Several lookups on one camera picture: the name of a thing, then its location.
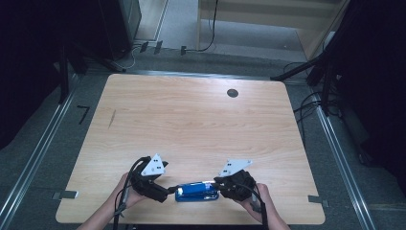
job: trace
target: metal rail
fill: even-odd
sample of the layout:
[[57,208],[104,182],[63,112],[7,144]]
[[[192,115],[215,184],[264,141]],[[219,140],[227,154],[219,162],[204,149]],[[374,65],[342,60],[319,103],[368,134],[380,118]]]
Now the metal rail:
[[[320,100],[318,95],[316,95],[314,99],[316,101]],[[319,116],[323,130],[326,133],[328,143],[330,144],[335,161],[337,163],[337,167],[343,178],[344,184],[346,185],[347,191],[349,192],[352,206],[355,210],[356,215],[358,216],[362,229],[375,230],[376,227],[373,223],[373,219],[368,209],[367,203],[365,202],[361,190],[359,189],[352,174],[350,165],[347,162],[347,157],[341,149],[340,142],[337,139],[329,117],[325,115],[323,109],[320,106],[317,107],[317,115]]]
[[59,124],[68,110],[79,81],[80,79],[78,75],[74,75],[72,77],[72,91],[69,93],[66,100],[59,104],[56,108],[56,112],[54,113],[51,122],[47,125],[26,167],[10,190],[6,198],[6,202],[3,204],[0,212],[0,229],[9,228],[12,218],[14,217],[14,214],[17,211],[17,208],[20,205],[25,193],[27,193],[35,173],[38,170],[39,165],[41,164],[42,159],[44,158],[45,153],[47,152],[47,149],[56,134]]

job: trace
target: metal bracket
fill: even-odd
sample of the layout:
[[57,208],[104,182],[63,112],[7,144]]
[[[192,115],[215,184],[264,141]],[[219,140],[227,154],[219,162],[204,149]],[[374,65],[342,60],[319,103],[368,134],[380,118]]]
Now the metal bracket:
[[57,199],[57,200],[62,200],[63,198],[70,198],[74,199],[78,197],[79,192],[78,191],[62,191],[58,193],[54,193],[52,195],[52,199]]
[[240,170],[250,166],[253,164],[252,160],[236,160],[236,159],[229,159],[225,164],[223,170],[218,174],[220,177],[234,175],[238,173]]
[[308,202],[310,202],[310,203],[320,203],[320,204],[322,204],[322,206],[324,208],[328,208],[330,206],[328,200],[322,199],[319,196],[308,195],[307,198],[308,198]]
[[162,163],[161,156],[156,153],[152,159],[149,161],[149,163],[146,165],[146,167],[143,169],[141,172],[142,176],[147,176],[147,175],[157,175],[157,174],[163,174],[165,173],[165,167],[164,164]]

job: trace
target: cable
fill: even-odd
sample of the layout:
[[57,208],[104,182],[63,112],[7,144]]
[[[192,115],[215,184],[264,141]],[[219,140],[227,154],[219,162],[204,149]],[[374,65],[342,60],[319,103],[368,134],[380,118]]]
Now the cable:
[[114,201],[114,207],[117,207],[117,198],[119,197],[119,194],[123,192],[124,189],[121,189],[117,194],[116,194],[116,199]]
[[[137,44],[137,43],[135,43],[135,40],[133,41],[133,43],[132,43],[132,47],[131,47],[131,49],[130,50],[132,50],[132,49],[134,49],[134,48],[136,48],[136,46],[138,46],[138,45],[142,45],[142,44]],[[121,59],[123,59],[124,57],[125,57],[125,55],[127,54],[127,52],[123,52],[122,54],[121,54],[121,56],[120,57],[118,57],[115,61],[118,61],[118,60],[121,60]]]
[[[209,18],[209,20],[208,20],[208,23],[209,23],[209,29],[210,29],[210,32],[212,33],[212,34],[214,34],[214,30],[212,29],[212,24],[210,23],[210,18]],[[213,52],[215,49],[217,49],[217,45],[215,45],[215,42],[213,42],[213,45],[214,45],[214,49],[212,49],[211,50],[211,52]]]
[[[123,191],[127,189],[128,187],[128,181],[131,178],[132,172],[134,171],[134,168],[138,165],[138,163],[140,163],[141,161],[145,161],[147,160],[148,157],[141,157],[140,159],[138,159],[131,167],[131,169],[128,172],[127,178],[125,179],[125,183],[123,186],[123,189],[121,190],[121,197],[120,197],[120,203],[119,203],[119,208],[124,204],[123,200],[124,200],[124,193]],[[113,225],[113,229],[117,230],[119,227],[119,217],[120,217],[120,213],[117,213],[119,211],[119,208],[116,209],[116,206],[114,207],[114,225]]]
[[217,6],[218,6],[218,0],[215,0],[213,29],[212,29],[212,41],[210,42],[209,46],[204,48],[204,49],[200,49],[200,50],[188,50],[188,49],[185,49],[186,48],[186,46],[185,46],[185,47],[182,47],[182,51],[184,51],[184,52],[187,52],[187,51],[189,51],[189,52],[205,52],[212,46],[213,41],[214,41],[214,35],[215,35],[214,29],[215,29],[215,18],[216,18],[216,15],[217,15]]
[[133,66],[135,65],[134,51],[135,51],[137,48],[140,48],[140,47],[141,47],[141,46],[135,46],[135,47],[132,49],[132,51],[131,51],[132,64],[131,64],[130,66],[122,66],[121,64],[117,63],[116,61],[113,61],[113,63],[114,63],[115,65],[119,66],[119,67],[122,68],[122,69],[129,69],[129,68],[133,67]]
[[284,74],[286,73],[286,67],[289,66],[289,65],[292,65],[292,64],[305,64],[305,62],[300,62],[300,61],[298,61],[298,62],[290,62],[290,63],[284,65],[284,67],[283,67],[283,73]]
[[[314,92],[311,93],[310,95],[308,95],[307,97],[304,98],[304,100],[301,103],[301,106],[299,108],[296,108],[293,110],[294,113],[296,112],[300,112],[300,116],[299,119],[296,121],[296,123],[301,123],[301,128],[302,128],[302,140],[304,143],[304,149],[305,149],[305,125],[304,125],[304,119],[308,116],[310,116],[311,114],[313,114],[314,110],[316,109],[317,106],[322,105],[322,101],[315,101],[315,102],[311,102],[311,103],[306,103],[305,102],[313,95],[315,94],[321,94],[322,92]],[[337,101],[336,100],[331,100],[327,102],[327,109],[330,106],[338,106]],[[308,109],[305,113],[303,113],[303,110],[307,107],[310,107],[310,109]]]
[[238,183],[236,183],[236,185],[249,190],[254,196],[257,197],[257,199],[259,200],[259,203],[260,203],[260,215],[262,216],[263,228],[268,229],[268,216],[267,216],[267,213],[266,213],[266,206],[265,206],[265,202],[263,202],[262,198],[258,194],[259,193],[258,187],[257,187],[257,191],[258,191],[258,193],[257,193],[257,192],[255,192],[255,190],[251,189],[250,187],[248,187],[246,185],[238,184]]

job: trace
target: tabletop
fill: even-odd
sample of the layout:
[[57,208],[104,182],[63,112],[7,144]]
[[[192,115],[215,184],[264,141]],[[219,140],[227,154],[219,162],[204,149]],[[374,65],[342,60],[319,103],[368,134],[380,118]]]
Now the tabletop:
[[[322,205],[308,202],[318,192],[282,82],[117,74],[106,83],[66,188],[79,195],[61,200],[57,221],[86,221],[136,160],[155,153],[169,162],[155,181],[165,188],[213,180],[227,159],[251,159],[245,170],[268,185],[288,224],[325,221]],[[222,196],[143,200],[124,216],[121,223],[258,224]]]

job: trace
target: forearm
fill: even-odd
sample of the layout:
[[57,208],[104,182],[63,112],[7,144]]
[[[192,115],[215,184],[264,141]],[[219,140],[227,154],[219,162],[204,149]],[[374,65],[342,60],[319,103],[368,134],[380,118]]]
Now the forearm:
[[78,229],[103,229],[114,218],[114,200],[107,199],[105,203]]
[[278,213],[267,214],[269,230],[290,229]]

